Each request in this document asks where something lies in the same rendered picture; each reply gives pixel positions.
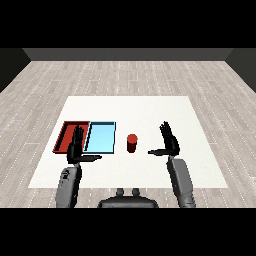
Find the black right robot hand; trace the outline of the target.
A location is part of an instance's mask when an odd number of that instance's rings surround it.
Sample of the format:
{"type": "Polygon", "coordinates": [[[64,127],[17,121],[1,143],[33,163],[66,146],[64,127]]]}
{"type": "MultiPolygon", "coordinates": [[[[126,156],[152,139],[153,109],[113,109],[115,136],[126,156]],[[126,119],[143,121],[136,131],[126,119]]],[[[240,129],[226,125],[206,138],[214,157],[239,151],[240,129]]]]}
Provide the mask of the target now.
{"type": "Polygon", "coordinates": [[[164,149],[150,150],[149,154],[156,156],[168,155],[175,157],[180,153],[180,146],[177,138],[173,135],[171,127],[168,122],[164,121],[160,125],[160,131],[164,139],[164,149]]]}

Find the light blue shallow open box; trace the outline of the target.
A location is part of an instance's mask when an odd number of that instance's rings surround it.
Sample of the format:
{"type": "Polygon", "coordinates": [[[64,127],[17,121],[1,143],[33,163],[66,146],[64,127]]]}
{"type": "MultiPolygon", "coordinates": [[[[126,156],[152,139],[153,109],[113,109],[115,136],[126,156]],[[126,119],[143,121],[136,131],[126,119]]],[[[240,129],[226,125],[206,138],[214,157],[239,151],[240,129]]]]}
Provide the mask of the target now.
{"type": "Polygon", "coordinates": [[[113,154],[116,123],[114,121],[92,121],[86,135],[85,154],[113,154]]]}

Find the red shallow open box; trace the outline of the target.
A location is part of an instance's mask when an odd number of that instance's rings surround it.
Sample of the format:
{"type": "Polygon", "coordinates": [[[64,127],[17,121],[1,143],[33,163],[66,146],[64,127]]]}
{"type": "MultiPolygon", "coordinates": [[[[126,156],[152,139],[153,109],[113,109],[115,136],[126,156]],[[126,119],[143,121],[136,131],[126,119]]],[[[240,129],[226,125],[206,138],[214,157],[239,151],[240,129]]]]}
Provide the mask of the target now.
{"type": "Polygon", "coordinates": [[[89,121],[65,121],[59,132],[53,153],[55,154],[66,154],[69,144],[72,142],[73,132],[76,127],[80,127],[84,130],[83,139],[86,139],[90,122],[89,121]]]}

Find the dark grey robot body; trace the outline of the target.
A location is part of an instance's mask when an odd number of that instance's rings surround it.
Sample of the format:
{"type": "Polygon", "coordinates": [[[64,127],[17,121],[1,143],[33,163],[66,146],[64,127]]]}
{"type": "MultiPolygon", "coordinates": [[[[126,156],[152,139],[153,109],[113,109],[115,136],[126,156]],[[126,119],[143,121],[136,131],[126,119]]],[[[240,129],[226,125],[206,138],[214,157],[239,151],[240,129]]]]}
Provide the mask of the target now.
{"type": "Polygon", "coordinates": [[[158,208],[158,204],[155,200],[142,197],[138,188],[132,189],[131,196],[125,196],[124,189],[118,188],[116,195],[101,200],[98,208],[158,208]]]}

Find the small red can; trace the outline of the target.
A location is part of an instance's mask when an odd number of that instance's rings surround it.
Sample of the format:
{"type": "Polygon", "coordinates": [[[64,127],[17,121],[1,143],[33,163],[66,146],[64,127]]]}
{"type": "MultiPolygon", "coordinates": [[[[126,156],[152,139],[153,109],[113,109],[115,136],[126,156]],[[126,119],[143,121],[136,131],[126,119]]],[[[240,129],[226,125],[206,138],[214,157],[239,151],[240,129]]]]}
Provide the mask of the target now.
{"type": "Polygon", "coordinates": [[[127,136],[127,151],[134,153],[136,151],[138,137],[135,134],[129,134],[127,136]]]}

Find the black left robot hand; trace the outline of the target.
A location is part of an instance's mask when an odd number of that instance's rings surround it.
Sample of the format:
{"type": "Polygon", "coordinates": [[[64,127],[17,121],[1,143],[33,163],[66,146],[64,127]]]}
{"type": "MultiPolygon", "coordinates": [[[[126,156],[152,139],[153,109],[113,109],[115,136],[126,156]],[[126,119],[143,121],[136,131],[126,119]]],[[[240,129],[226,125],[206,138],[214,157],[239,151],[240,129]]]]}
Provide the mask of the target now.
{"type": "Polygon", "coordinates": [[[77,125],[74,128],[72,141],[69,143],[67,150],[67,161],[69,164],[78,164],[80,162],[94,162],[101,159],[100,155],[84,155],[83,154],[83,134],[84,129],[77,125]]]}

